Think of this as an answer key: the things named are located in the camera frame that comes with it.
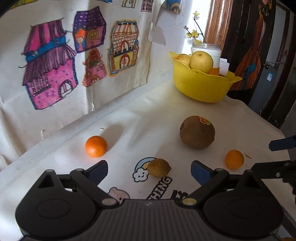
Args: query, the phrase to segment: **ribbed gray surface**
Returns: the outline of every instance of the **ribbed gray surface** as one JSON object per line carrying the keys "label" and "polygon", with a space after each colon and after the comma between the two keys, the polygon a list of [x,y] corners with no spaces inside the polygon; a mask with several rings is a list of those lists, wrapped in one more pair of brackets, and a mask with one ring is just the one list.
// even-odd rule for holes
{"label": "ribbed gray surface", "polygon": [[[125,200],[116,209],[104,210],[84,233],[67,241],[231,241],[211,230],[195,210],[173,200]],[[262,241],[277,241],[275,237]]]}

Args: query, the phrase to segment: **red and green sticker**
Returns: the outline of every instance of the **red and green sticker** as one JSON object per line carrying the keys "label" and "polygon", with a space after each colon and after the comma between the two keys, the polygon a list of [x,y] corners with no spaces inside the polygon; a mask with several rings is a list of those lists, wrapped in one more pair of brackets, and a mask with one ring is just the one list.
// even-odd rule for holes
{"label": "red and green sticker", "polygon": [[210,121],[208,121],[207,119],[202,118],[202,117],[199,117],[199,118],[200,118],[200,122],[201,122],[201,123],[204,123],[204,124],[206,124],[206,125],[210,125],[210,124],[211,124]]}

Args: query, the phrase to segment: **brown curtain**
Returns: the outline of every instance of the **brown curtain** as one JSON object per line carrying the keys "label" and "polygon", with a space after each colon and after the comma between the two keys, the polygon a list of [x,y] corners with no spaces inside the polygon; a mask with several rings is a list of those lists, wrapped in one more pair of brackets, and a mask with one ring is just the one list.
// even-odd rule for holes
{"label": "brown curtain", "polygon": [[227,36],[233,0],[212,0],[204,42],[217,44],[223,50]]}

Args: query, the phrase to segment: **orange dress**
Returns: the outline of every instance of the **orange dress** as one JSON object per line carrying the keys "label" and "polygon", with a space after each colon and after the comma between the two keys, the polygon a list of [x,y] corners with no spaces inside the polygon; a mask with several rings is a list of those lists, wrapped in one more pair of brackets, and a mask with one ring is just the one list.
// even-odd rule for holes
{"label": "orange dress", "polygon": [[[236,76],[240,76],[243,79],[233,84],[230,90],[247,90],[251,89],[257,79],[258,73],[261,69],[260,52],[262,47],[262,41],[260,42],[262,29],[263,29],[263,15],[260,13],[259,19],[256,23],[255,35],[253,39],[253,45],[249,51],[245,54],[241,63],[235,71]],[[253,65],[253,69],[247,74],[248,68]]]}

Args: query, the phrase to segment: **cartoon bear print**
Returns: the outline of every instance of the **cartoon bear print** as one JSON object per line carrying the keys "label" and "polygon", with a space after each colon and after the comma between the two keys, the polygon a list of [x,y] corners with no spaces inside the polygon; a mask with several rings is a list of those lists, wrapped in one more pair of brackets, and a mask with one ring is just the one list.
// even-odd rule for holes
{"label": "cartoon bear print", "polygon": [[111,188],[108,194],[111,197],[114,197],[119,202],[119,204],[121,204],[124,199],[130,199],[130,196],[127,192],[117,189],[116,187]]}

